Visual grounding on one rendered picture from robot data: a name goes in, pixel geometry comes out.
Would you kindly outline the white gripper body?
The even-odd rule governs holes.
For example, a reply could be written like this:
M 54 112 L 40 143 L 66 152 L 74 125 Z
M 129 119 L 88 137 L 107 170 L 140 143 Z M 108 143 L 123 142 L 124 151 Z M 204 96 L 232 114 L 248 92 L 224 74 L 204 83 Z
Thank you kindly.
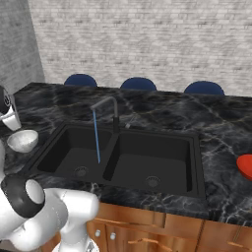
M 14 106 L 11 106 L 5 115 L 1 115 L 0 120 L 12 131 L 17 131 L 22 128 L 18 112 Z

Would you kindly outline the white bowl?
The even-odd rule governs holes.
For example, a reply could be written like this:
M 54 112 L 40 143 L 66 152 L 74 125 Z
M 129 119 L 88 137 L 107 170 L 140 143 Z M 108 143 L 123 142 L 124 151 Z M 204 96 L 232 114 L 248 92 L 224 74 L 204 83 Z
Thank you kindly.
M 38 142 L 38 133 L 34 130 L 22 130 L 12 134 L 8 140 L 8 146 L 18 153 L 29 153 Z

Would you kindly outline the black double sink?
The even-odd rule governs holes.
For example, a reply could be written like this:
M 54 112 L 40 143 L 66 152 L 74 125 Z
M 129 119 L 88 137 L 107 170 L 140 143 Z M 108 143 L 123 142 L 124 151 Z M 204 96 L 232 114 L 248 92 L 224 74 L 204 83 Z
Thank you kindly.
M 65 124 L 31 160 L 30 172 L 204 199 L 199 138 L 189 134 Z

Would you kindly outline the red bowl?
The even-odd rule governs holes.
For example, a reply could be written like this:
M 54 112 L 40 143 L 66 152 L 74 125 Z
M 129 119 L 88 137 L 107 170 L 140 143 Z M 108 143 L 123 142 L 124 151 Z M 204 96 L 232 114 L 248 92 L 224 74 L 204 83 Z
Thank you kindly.
M 236 160 L 240 173 L 252 181 L 252 154 L 241 155 Z

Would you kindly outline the blue chair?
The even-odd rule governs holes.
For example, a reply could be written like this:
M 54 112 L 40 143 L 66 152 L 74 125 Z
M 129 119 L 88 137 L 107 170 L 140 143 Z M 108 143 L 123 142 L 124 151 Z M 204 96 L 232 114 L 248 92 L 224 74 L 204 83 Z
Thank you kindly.
M 89 86 L 89 87 L 96 87 L 97 83 L 95 79 L 86 74 L 74 74 L 67 78 L 64 82 L 65 85 L 69 86 Z
M 157 87 L 150 79 L 134 77 L 134 78 L 127 79 L 121 85 L 121 89 L 155 91 L 157 89 Z
M 220 85 L 208 81 L 194 82 L 184 92 L 186 94 L 224 95 L 224 91 Z

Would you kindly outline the blue water stream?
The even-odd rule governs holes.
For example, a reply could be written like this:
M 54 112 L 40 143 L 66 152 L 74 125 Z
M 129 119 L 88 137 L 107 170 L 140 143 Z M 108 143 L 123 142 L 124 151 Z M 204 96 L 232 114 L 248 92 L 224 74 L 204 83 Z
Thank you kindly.
M 95 137 L 95 145 L 96 145 L 97 162 L 100 163 L 100 150 L 99 150 L 99 140 L 98 140 L 95 109 L 93 109 L 93 118 L 94 118 L 94 137 Z

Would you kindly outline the dark grey tap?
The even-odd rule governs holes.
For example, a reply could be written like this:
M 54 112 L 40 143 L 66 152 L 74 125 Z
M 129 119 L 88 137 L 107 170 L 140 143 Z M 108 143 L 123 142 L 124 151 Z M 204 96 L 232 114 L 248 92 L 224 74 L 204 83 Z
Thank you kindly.
M 100 107 L 101 105 L 105 104 L 108 101 L 112 101 L 113 102 L 113 106 L 114 106 L 114 116 L 113 116 L 113 132 L 114 133 L 119 133 L 119 114 L 118 114 L 118 104 L 117 104 L 117 100 L 115 99 L 115 97 L 113 96 L 108 96 L 106 98 L 104 98 L 103 100 L 97 102 L 96 104 L 91 106 L 91 110 L 95 111 L 98 107 Z

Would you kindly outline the grey tap lever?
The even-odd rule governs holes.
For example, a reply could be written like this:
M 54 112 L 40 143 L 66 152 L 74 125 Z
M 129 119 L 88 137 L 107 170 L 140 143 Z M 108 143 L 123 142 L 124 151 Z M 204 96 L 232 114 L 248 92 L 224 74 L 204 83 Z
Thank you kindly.
M 132 122 L 137 118 L 138 114 L 134 114 L 129 122 L 126 123 L 125 128 L 129 129 L 131 127 Z

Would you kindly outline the wooden cupboard door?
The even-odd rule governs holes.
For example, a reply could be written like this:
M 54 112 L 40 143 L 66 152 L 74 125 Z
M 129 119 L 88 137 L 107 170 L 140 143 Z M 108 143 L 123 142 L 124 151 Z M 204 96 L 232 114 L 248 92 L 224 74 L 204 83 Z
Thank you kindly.
M 196 252 L 250 252 L 227 241 L 252 248 L 252 227 L 206 220 Z
M 107 225 L 107 248 L 109 252 L 166 252 L 156 244 L 141 242 L 128 244 L 130 240 L 149 238 L 172 249 L 172 252 L 195 252 L 197 241 L 179 237 L 172 237 L 150 232 L 138 231 L 130 228 Z M 110 233 L 116 233 L 115 240 L 110 239 Z
M 100 230 L 100 237 L 95 236 L 95 232 L 98 229 Z M 89 221 L 87 223 L 87 231 L 89 233 L 90 238 L 98 246 L 99 252 L 108 252 L 105 225 L 102 223 L 97 223 L 95 221 Z

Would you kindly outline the wooden false drawer front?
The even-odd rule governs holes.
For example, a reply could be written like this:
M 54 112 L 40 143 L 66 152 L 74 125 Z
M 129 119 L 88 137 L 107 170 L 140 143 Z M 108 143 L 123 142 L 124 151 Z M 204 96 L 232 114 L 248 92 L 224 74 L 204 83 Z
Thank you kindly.
M 196 240 L 202 220 L 101 203 L 97 221 L 157 234 Z

